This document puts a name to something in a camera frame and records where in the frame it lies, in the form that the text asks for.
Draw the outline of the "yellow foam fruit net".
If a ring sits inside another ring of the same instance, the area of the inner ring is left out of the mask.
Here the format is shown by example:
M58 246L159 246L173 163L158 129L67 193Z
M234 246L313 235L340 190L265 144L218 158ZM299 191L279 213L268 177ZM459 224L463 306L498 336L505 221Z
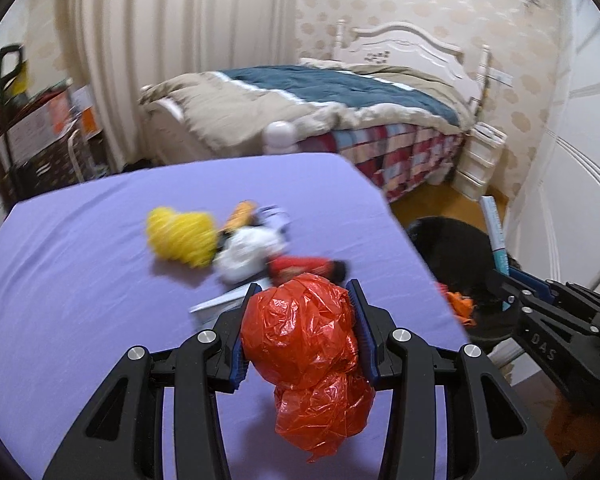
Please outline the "yellow foam fruit net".
M194 269L210 266L219 239L219 231L208 212L179 212L169 207L157 207L148 214L146 235L158 258Z

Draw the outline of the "white plastic drawer unit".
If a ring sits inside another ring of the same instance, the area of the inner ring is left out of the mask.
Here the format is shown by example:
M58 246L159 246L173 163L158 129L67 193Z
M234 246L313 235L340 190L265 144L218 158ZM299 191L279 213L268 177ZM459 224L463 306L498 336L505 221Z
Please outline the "white plastic drawer unit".
M495 168L506 147L507 136L485 122L477 122L466 136L455 167L452 187L468 200L478 202L486 194Z

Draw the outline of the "white tissue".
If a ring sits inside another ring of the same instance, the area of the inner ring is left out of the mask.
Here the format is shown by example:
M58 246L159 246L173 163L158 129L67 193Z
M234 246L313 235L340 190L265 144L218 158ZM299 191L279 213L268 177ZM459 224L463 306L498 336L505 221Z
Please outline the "white tissue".
M244 226L225 242L213 267L224 283L241 283L263 272L268 260L283 255L286 248L279 232L265 226Z

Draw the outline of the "orange wrapper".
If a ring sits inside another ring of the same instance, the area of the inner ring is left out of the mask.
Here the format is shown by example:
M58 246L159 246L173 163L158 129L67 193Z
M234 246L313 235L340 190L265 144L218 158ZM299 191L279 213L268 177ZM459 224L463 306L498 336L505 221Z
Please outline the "orange wrapper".
M451 308L454 316L465 327L476 325L476 320L474 319L474 302L471 298L463 296L460 292L450 292L445 285L440 283L438 283L438 289Z

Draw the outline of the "yellow tube black cap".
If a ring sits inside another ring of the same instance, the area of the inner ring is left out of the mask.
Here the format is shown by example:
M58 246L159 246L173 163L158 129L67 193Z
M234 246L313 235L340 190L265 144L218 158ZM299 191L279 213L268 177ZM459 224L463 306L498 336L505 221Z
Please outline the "yellow tube black cap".
M230 235L244 226L250 226L257 209L258 204L252 200L243 200L238 203L223 224L221 232Z

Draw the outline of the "white teal toothpaste tube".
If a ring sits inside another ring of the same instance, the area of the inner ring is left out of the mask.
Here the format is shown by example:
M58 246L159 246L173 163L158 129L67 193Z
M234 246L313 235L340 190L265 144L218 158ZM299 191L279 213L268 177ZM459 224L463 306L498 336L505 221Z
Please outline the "white teal toothpaste tube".
M486 222L486 232L490 240L495 269L503 275L508 275L509 264L505 247L505 237L494 197L489 195L481 196L479 205L484 222Z

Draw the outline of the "black lined trash bin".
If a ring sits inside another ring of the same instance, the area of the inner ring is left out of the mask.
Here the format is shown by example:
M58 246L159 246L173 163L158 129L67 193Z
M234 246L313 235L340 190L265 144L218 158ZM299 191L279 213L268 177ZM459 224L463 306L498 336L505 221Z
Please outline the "black lined trash bin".
M474 303L472 323L465 327L469 340L489 353L507 339L517 315L505 310L486 284L495 269L488 234L464 221L440 216L414 220L406 234L437 281Z

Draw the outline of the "blue beige quilt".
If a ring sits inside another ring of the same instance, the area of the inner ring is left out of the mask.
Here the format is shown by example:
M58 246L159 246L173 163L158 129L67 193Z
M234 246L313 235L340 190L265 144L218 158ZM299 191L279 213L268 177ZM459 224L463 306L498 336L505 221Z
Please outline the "blue beige quilt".
M262 154L264 130L273 122L291 124L299 141L389 124L454 136L475 122L468 99L437 76L316 58L183 74L143 89L138 107L147 112L162 99L180 108L188 136L208 158Z

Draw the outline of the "red plastic bag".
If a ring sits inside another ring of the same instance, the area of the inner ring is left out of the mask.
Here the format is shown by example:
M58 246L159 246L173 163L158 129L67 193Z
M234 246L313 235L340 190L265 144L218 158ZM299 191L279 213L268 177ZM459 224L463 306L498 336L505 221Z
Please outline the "red plastic bag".
M348 292L303 273L248 300L245 357L274 386L275 432L316 462L367 424L375 391L358 359Z

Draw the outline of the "purple paper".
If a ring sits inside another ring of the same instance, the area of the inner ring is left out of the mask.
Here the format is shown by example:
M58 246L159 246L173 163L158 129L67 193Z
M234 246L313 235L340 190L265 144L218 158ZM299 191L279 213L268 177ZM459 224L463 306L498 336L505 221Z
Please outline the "purple paper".
M254 224L285 234L290 226L290 217L282 207L261 206L254 212Z

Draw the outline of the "red bottle black cap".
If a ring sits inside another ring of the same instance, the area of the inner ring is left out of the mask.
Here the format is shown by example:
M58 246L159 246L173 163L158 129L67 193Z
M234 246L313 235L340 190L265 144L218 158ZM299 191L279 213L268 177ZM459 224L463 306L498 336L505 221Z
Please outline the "red bottle black cap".
M326 278L335 284L342 283L348 274L347 263L322 257L278 256L266 264L271 281L280 285L305 273Z

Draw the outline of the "white orange small box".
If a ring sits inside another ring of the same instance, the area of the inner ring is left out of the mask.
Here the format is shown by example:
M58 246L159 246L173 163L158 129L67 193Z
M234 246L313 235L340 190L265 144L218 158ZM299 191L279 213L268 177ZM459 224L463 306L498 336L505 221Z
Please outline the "white orange small box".
M87 140L101 133L102 125L96 110L91 86L86 84L80 88L74 88L71 92L71 102L76 114L79 116L81 129Z

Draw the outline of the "purple table cloth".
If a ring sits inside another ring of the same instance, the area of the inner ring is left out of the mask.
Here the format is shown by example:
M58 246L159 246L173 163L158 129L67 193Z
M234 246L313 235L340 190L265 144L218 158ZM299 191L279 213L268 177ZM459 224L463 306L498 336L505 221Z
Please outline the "purple table cloth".
M387 203L333 154L260 156L138 170L19 203L0 227L0 438L42 477L88 399L133 346L179 346L207 326L190 314L219 277L157 259L149 211L208 211L242 200L284 208L289 250L348 264L367 300L428 344L466 342Z

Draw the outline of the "plaid bed sheet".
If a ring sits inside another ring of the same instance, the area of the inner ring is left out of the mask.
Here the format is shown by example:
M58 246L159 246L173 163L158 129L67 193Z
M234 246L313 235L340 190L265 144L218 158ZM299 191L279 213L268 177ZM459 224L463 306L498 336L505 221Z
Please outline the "plaid bed sheet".
M392 203L423 184L439 167L454 167L464 143L461 134L433 128L392 124L337 130L299 143L302 152L334 153L347 159Z

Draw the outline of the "cardboard box with labels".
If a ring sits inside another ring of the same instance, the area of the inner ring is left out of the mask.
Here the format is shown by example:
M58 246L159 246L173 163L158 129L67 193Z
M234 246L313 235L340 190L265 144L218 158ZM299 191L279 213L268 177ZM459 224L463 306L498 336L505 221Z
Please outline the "cardboard box with labels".
M67 90L11 126L0 139L0 159L5 170L20 165L48 148L64 133L70 122L71 103Z

